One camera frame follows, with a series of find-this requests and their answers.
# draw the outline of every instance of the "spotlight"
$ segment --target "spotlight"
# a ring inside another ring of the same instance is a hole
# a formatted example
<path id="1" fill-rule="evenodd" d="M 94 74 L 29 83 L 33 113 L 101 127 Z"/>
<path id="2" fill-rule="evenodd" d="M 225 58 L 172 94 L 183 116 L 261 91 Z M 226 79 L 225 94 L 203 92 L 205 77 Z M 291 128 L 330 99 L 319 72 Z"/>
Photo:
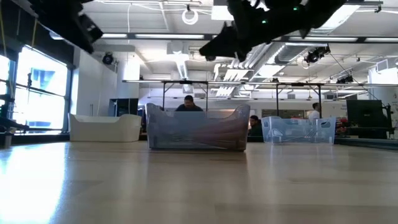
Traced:
<path id="1" fill-rule="evenodd" d="M 340 78 L 337 80 L 337 84 L 345 84 L 345 83 L 353 83 L 354 82 L 354 78 L 352 77 L 352 75 L 348 75 L 344 78 Z"/>
<path id="2" fill-rule="evenodd" d="M 308 52 L 308 55 L 304 58 L 304 60 L 310 63 L 316 63 L 321 58 L 323 58 L 326 54 L 330 53 L 329 45 L 327 47 L 317 47 L 314 51 Z"/>
<path id="3" fill-rule="evenodd" d="M 105 65 L 111 65 L 113 63 L 113 60 L 114 58 L 112 52 L 106 52 L 105 56 L 102 58 L 102 62 Z"/>

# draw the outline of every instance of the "man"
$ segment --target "man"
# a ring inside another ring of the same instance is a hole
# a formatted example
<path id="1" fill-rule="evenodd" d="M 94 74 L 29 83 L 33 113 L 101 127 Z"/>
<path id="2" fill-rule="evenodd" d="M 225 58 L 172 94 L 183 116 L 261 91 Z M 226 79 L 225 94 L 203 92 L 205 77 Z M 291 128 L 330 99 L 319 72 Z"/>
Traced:
<path id="1" fill-rule="evenodd" d="M 199 106 L 195 105 L 193 102 L 193 97 L 187 95 L 184 98 L 184 104 L 180 105 L 175 111 L 203 111 Z"/>
<path id="2" fill-rule="evenodd" d="M 250 127 L 250 137 L 262 137 L 262 126 L 259 117 L 257 117 L 256 115 L 250 117 Z"/>
<path id="3" fill-rule="evenodd" d="M 312 108 L 314 110 L 310 113 L 310 115 L 308 116 L 308 119 L 309 120 L 319 119 L 320 118 L 319 111 L 321 109 L 320 104 L 319 103 L 314 103 L 312 105 Z"/>

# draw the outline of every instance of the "black monitor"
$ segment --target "black monitor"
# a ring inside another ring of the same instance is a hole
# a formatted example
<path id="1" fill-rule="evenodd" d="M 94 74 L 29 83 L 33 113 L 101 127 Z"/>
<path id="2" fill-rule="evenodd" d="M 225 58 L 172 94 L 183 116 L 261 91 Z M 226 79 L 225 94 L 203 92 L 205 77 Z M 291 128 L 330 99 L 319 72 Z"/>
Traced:
<path id="1" fill-rule="evenodd" d="M 347 100 L 348 121 L 360 128 L 385 128 L 381 100 Z"/>

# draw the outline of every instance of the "translucent storage bin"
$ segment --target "translucent storage bin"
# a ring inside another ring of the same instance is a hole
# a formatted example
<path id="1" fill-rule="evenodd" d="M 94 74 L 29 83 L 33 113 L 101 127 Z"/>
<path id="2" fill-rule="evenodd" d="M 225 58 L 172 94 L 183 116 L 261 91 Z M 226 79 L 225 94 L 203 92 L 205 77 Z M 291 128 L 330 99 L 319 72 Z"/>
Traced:
<path id="1" fill-rule="evenodd" d="M 261 119 L 264 142 L 335 143 L 336 118 L 282 119 L 271 116 Z"/>
<path id="2" fill-rule="evenodd" d="M 162 111 L 146 104 L 147 135 L 151 149 L 246 149 L 250 106 L 231 114 Z"/>

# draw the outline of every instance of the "fluorescent light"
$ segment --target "fluorescent light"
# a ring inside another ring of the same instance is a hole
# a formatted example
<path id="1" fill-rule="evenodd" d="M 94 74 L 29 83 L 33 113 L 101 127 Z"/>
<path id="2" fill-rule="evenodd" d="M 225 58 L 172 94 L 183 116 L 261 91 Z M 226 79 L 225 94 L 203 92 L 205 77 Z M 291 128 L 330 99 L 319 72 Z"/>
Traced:
<path id="1" fill-rule="evenodd" d="M 341 6 L 319 29 L 315 29 L 315 31 L 323 30 L 326 33 L 330 33 L 345 23 L 348 18 L 359 8 L 360 6 L 358 5 Z"/>
<path id="2" fill-rule="evenodd" d="M 196 39 L 203 40 L 204 35 L 198 34 L 136 34 L 137 39 Z"/>
<path id="3" fill-rule="evenodd" d="M 290 37 L 291 41 L 314 41 L 314 42 L 356 42 L 357 37 L 306 37 L 302 39 L 301 37 Z"/>
<path id="4" fill-rule="evenodd" d="M 240 85 L 241 82 L 208 82 L 209 84 Z"/>
<path id="5" fill-rule="evenodd" d="M 102 38 L 127 38 L 127 34 L 103 34 Z"/>
<path id="6" fill-rule="evenodd" d="M 366 38 L 365 42 L 398 42 L 398 38 L 375 38 L 369 37 Z"/>
<path id="7" fill-rule="evenodd" d="M 307 46 L 307 47 L 327 47 L 325 43 L 285 43 L 286 46 Z"/>
<path id="8" fill-rule="evenodd" d="M 162 83 L 160 80 L 123 80 L 127 83 Z"/>
<path id="9" fill-rule="evenodd" d="M 227 6 L 213 6 L 211 20 L 233 21 L 234 17 L 229 13 Z"/>

